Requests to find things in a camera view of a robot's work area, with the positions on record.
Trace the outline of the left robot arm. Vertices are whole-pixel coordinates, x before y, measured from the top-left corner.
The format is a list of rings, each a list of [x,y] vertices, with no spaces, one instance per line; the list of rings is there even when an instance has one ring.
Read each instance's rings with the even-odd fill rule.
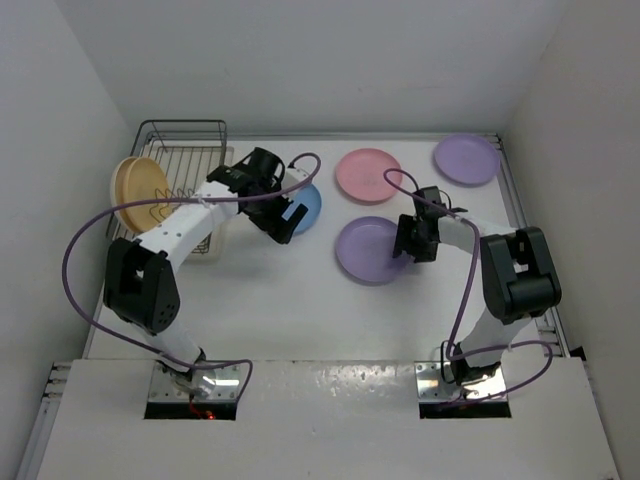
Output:
[[[204,369],[206,355],[178,321],[178,270],[206,236],[238,215],[276,243],[289,243],[308,210],[299,206],[291,215],[285,212],[314,177],[295,161],[285,164],[259,147],[232,166],[215,168],[194,195],[180,201],[158,225],[133,240],[112,242],[104,305],[138,330],[146,349],[175,375],[191,378]]]

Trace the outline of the purple plate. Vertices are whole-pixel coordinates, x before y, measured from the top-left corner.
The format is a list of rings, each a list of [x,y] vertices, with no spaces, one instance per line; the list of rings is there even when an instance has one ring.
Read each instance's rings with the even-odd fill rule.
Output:
[[[486,139],[458,133],[446,136],[433,150],[435,166],[454,183],[482,186],[497,175],[500,155]]]
[[[342,269],[356,280],[385,284],[395,280],[411,262],[402,253],[393,256],[397,224],[379,216],[363,216],[349,222],[335,242]]]

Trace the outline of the blue plate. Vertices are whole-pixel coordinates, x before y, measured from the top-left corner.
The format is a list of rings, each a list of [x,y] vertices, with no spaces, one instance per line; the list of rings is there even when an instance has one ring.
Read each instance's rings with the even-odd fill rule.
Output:
[[[322,209],[322,196],[315,185],[307,185],[298,191],[293,198],[293,202],[283,213],[283,218],[288,220],[300,205],[305,206],[307,208],[307,212],[296,226],[294,230],[295,235],[303,234],[309,230],[315,224],[320,215]]]

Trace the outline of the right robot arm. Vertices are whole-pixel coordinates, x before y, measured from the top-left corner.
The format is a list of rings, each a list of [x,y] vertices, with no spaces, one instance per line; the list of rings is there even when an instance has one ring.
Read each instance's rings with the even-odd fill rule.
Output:
[[[394,257],[406,254],[416,263],[431,263],[441,245],[471,255],[462,304],[443,346],[450,367],[447,378],[463,385],[492,376],[520,331],[561,300],[545,235],[537,227],[513,229],[474,219],[464,209],[449,210],[435,186],[410,196],[415,213],[399,217]],[[485,308],[472,331],[456,341],[476,272],[481,273]]]

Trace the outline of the orange plate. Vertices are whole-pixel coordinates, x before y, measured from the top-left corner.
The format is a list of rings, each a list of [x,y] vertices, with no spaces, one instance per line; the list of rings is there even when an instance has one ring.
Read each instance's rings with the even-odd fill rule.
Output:
[[[134,234],[143,233],[164,220],[171,213],[169,204],[165,202],[169,193],[162,168],[151,158],[137,157],[122,182],[123,202],[120,205],[151,199],[154,203],[122,209],[129,219],[131,229],[128,230]]]

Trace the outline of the cream plate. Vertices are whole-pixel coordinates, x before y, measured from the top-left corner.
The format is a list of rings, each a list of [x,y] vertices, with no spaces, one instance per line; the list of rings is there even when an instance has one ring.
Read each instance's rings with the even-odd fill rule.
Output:
[[[124,177],[130,165],[137,159],[136,156],[130,156],[123,159],[114,169],[111,181],[110,181],[110,201],[111,206],[115,207],[120,205],[122,200],[122,182],[124,181]],[[129,225],[129,219],[124,210],[118,210],[114,213],[117,217],[119,223],[127,229],[131,229]]]

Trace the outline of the pink plate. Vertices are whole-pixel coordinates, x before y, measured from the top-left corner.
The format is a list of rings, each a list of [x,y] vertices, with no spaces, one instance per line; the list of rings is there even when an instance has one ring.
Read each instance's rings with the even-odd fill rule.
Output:
[[[389,179],[400,185],[402,175],[398,160],[376,148],[361,148],[347,153],[336,165],[335,179],[348,197],[363,203],[382,203],[390,200],[397,190],[384,177],[392,169]]]

